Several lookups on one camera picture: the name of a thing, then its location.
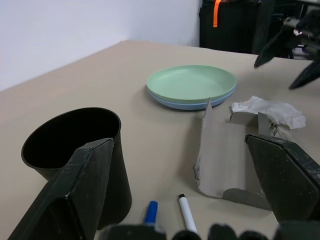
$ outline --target white wall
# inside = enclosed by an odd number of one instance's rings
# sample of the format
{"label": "white wall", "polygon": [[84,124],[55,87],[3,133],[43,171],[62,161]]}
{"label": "white wall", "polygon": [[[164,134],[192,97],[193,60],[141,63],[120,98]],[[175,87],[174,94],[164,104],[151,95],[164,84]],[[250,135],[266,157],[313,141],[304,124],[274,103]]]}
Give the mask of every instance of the white wall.
{"label": "white wall", "polygon": [[122,40],[198,45],[201,0],[0,0],[0,91]]}

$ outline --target beige table surface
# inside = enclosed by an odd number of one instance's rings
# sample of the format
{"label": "beige table surface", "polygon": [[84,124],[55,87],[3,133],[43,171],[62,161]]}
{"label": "beige table surface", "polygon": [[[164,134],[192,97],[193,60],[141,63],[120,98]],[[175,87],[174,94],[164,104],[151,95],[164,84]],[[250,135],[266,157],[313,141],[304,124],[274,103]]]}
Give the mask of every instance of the beige table surface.
{"label": "beige table surface", "polygon": [[158,223],[172,237],[184,228],[177,202],[177,195],[184,193],[203,239],[213,223],[227,223],[238,233],[250,229],[271,237],[277,226],[271,212],[208,198],[197,191],[192,166],[204,111],[164,107],[145,89],[150,74],[170,66],[200,64],[226,69],[237,77],[237,89],[213,109],[214,119],[224,121],[232,102],[246,101],[253,95],[288,102],[306,116],[307,127],[297,132],[311,157],[319,161],[320,81],[289,91],[289,84],[308,62],[277,58],[254,70],[255,58],[125,41],[0,92],[0,240],[9,237],[46,183],[21,160],[24,141],[47,120],[83,107],[107,108],[121,118],[123,154],[133,197],[123,223],[141,223],[148,202],[156,200]]}

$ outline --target white marker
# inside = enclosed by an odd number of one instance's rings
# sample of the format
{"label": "white marker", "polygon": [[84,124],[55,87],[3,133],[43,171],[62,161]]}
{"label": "white marker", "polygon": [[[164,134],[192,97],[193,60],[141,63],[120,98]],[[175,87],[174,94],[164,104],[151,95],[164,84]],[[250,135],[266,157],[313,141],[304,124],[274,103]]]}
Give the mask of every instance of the white marker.
{"label": "white marker", "polygon": [[189,207],[188,200],[184,194],[179,195],[179,203],[182,210],[186,229],[190,232],[198,234],[194,218]]}

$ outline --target green plate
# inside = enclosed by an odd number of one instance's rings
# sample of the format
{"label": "green plate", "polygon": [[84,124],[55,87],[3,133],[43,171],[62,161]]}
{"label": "green plate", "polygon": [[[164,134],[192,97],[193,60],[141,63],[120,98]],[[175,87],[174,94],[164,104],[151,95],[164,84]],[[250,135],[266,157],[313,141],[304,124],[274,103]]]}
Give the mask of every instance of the green plate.
{"label": "green plate", "polygon": [[214,66],[183,65],[158,71],[147,87],[156,97],[180,104],[206,103],[223,98],[236,87],[230,72]]}

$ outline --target blue marker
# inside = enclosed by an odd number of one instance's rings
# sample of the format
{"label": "blue marker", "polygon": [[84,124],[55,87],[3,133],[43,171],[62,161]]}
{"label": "blue marker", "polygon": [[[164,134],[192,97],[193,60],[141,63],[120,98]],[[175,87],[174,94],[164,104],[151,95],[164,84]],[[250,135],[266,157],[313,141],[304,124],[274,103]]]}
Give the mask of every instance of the blue marker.
{"label": "blue marker", "polygon": [[151,201],[149,203],[148,210],[146,211],[144,224],[155,225],[157,221],[157,211],[158,211],[158,203],[156,201]]}

